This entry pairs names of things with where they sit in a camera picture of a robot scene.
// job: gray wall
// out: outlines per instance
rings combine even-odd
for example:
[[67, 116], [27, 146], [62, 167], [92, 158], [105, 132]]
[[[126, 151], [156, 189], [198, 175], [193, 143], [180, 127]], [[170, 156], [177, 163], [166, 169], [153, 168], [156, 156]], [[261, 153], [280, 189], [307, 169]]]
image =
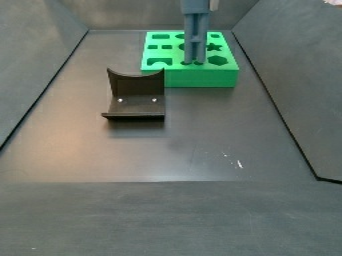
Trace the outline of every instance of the gray wall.
[[289, 131], [321, 178], [342, 180], [342, 10], [260, 0], [233, 28]]
[[54, 0], [0, 0], [0, 146], [85, 32]]
[[[180, 0], [59, 0], [90, 29], [180, 29]], [[259, 0], [221, 0], [210, 28], [230, 29]]]

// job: white speck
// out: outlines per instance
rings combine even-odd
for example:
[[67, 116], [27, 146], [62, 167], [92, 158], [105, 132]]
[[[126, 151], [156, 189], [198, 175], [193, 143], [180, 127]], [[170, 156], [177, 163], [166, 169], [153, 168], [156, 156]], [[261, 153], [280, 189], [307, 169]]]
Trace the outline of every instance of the white speck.
[[238, 160], [237, 160], [237, 165], [238, 165], [240, 169], [242, 169], [242, 166], [241, 166], [241, 164], [240, 164], [240, 161], [238, 161]]

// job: dark hole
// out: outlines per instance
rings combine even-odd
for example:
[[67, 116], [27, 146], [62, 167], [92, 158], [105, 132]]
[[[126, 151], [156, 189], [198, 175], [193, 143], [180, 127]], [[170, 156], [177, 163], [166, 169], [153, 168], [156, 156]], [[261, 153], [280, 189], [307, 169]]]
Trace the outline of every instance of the dark hole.
[[146, 49], [154, 50], [154, 49], [157, 49], [157, 45], [148, 45]]
[[220, 56], [208, 57], [208, 63], [216, 66], [222, 66], [228, 63], [228, 60]]
[[208, 51], [208, 52], [209, 52], [209, 51], [220, 51], [220, 47], [221, 47], [221, 45], [209, 43], [209, 44], [206, 45], [206, 51]]
[[178, 49], [180, 49], [181, 51], [184, 51], [184, 44], [180, 44], [180, 45], [178, 45]]
[[161, 45], [161, 49], [169, 50], [169, 49], [172, 49], [172, 45]]
[[156, 62], [162, 62], [168, 66], [172, 66], [172, 59], [170, 58], [149, 58], [146, 59], [146, 65], [152, 66]]
[[184, 34], [177, 34], [177, 35], [176, 35], [176, 38], [184, 39]]
[[152, 35], [152, 39], [169, 39], [169, 35], [168, 34], [156, 34], [156, 35]]
[[190, 63], [185, 63], [184, 61], [181, 61], [180, 64], [181, 64], [182, 66], [190, 65]]
[[193, 62], [194, 65], [201, 66], [204, 63], [200, 63], [197, 61]]

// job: green foam block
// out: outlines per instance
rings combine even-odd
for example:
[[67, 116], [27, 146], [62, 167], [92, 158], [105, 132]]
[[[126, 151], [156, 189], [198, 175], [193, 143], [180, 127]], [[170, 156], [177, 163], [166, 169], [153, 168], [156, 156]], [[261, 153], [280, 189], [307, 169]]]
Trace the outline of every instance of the green foam block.
[[206, 34], [206, 61], [184, 61], [184, 32], [146, 32], [141, 59], [142, 73], [165, 69], [165, 87], [233, 87], [238, 67], [220, 32]]

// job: black curved object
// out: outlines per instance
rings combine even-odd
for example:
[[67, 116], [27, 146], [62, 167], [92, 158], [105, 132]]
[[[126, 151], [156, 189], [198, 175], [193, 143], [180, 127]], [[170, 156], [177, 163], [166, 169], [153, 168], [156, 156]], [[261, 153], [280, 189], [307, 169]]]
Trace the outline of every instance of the black curved object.
[[106, 119], [164, 118], [164, 70], [145, 76], [126, 76], [106, 69], [112, 102]]

